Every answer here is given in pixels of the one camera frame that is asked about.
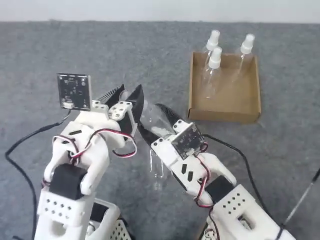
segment circuit board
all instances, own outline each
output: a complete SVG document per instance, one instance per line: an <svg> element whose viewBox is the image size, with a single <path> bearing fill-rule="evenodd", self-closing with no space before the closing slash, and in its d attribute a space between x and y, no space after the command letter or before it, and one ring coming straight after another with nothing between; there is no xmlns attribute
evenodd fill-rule
<svg viewBox="0 0 320 240"><path fill-rule="evenodd" d="M205 139L195 124L190 125L186 130L179 134L171 144L184 160L198 151L204 144Z"/></svg>
<svg viewBox="0 0 320 240"><path fill-rule="evenodd" d="M57 81L61 108L91 110L91 78L89 75L57 73Z"/></svg>

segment brown cardboard tray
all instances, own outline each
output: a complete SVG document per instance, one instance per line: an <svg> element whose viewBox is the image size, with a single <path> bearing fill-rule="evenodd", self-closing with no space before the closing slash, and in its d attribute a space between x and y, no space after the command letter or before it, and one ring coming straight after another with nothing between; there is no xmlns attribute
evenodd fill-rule
<svg viewBox="0 0 320 240"><path fill-rule="evenodd" d="M261 97L257 57L254 56L248 71L231 84L235 69L236 55L221 56L221 89L213 98L203 97L200 87L201 75L206 56L194 52L190 64L189 108L191 120L254 123L261 114Z"/></svg>

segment white spray nozzle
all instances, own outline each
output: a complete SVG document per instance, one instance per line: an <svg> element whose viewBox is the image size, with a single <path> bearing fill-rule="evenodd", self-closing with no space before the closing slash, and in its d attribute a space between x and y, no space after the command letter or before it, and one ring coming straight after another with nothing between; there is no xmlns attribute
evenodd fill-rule
<svg viewBox="0 0 320 240"><path fill-rule="evenodd" d="M212 55L209 59L209 67L211 69L218 69L220 68L220 62L221 62L221 53L222 53L222 48L217 46L213 52Z"/></svg>
<svg viewBox="0 0 320 240"><path fill-rule="evenodd" d="M247 34L240 48L241 53L250 54L254 46L254 41L255 41L255 35Z"/></svg>
<svg viewBox="0 0 320 240"><path fill-rule="evenodd" d="M219 36L220 36L220 32L218 30L212 30L210 38L206 43L206 48L209 51L213 51L218 46Z"/></svg>

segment clear plastic bottle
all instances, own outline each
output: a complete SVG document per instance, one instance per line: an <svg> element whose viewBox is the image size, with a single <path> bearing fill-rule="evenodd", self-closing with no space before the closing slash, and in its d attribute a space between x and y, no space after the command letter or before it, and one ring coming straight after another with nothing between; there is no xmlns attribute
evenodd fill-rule
<svg viewBox="0 0 320 240"><path fill-rule="evenodd" d="M211 57L209 58L208 64L205 67L204 74L202 76L201 85L205 98L212 98L219 90L219 83L221 79L221 47L216 47Z"/></svg>
<svg viewBox="0 0 320 240"><path fill-rule="evenodd" d="M238 79L240 76L246 74L253 59L252 48L254 46L255 36L247 34L240 48L236 50L238 59L235 62L235 77L233 80Z"/></svg>
<svg viewBox="0 0 320 240"><path fill-rule="evenodd" d="M140 122L145 129L158 137L166 138L169 135L175 134L162 110L147 100L144 100ZM170 171L149 146L147 146L146 151L149 180L151 181L153 190L161 191Z"/></svg>
<svg viewBox="0 0 320 240"><path fill-rule="evenodd" d="M212 52L219 44L219 36L220 36L220 32L218 30L211 31L210 38L208 39L205 47L202 50L202 52L205 53L206 55L204 67L208 64Z"/></svg>

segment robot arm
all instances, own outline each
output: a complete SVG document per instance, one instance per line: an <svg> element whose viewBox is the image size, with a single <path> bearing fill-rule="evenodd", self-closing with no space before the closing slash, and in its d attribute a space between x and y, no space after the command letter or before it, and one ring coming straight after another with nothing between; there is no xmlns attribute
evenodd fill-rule
<svg viewBox="0 0 320 240"><path fill-rule="evenodd" d="M211 154L194 123L158 104L176 134L159 137L139 126L141 135L198 206L209 208L201 240L275 240L280 227L257 204L235 176ZM283 231L280 240L294 240Z"/></svg>
<svg viewBox="0 0 320 240"><path fill-rule="evenodd" d="M45 186L39 198L35 240L105 240L114 234L130 240L124 222L118 219L119 208L95 196L109 166L110 152L133 140L131 135L143 108L142 87L138 86L126 101L116 100L121 93L117 89L91 101L86 96L89 76L59 73L58 82L62 84L61 106L80 113L53 137L52 158L44 171ZM72 95L66 95L70 89Z"/></svg>

